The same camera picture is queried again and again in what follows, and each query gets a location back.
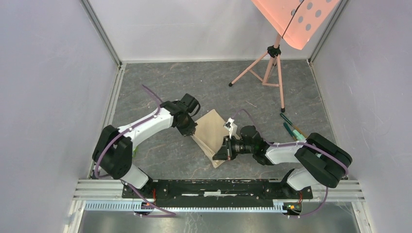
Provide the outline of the beige cloth napkin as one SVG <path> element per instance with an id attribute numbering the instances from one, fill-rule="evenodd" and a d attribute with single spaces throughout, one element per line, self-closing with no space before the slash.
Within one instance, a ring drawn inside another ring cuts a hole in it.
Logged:
<path id="1" fill-rule="evenodd" d="M 191 136 L 205 156 L 211 161 L 214 168 L 224 163 L 224 160 L 213 160 L 213 156 L 222 147 L 223 138 L 229 136 L 229 130 L 224 127 L 224 120 L 219 113 L 212 109 L 195 121 L 197 126 Z"/>

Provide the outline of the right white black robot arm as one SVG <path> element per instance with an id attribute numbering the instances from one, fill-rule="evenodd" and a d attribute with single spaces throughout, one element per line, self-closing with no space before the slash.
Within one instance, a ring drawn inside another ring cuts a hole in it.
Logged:
<path id="1" fill-rule="evenodd" d="M 264 166 L 300 163 L 302 168 L 292 171 L 280 186 L 282 195 L 287 198 L 315 184 L 336 188 L 353 162 L 346 151 L 318 133 L 296 142 L 270 143 L 261 137 L 255 126 L 242 127 L 239 139 L 225 136 L 222 147 L 212 159 L 230 161 L 240 154 L 250 154 Z"/>

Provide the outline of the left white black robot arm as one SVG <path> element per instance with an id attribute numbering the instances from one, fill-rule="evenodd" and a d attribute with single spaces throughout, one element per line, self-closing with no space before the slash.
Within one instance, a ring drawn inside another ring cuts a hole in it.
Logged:
<path id="1" fill-rule="evenodd" d="M 192 116 L 199 110 L 199 101 L 185 94 L 180 100 L 161 103 L 152 113 L 133 123 L 118 128 L 108 125 L 101 132 L 92 159 L 108 176 L 132 185 L 136 194 L 146 198 L 153 191 L 152 179 L 133 164 L 135 149 L 168 128 L 176 128 L 182 136 L 193 135 L 197 123 Z"/>

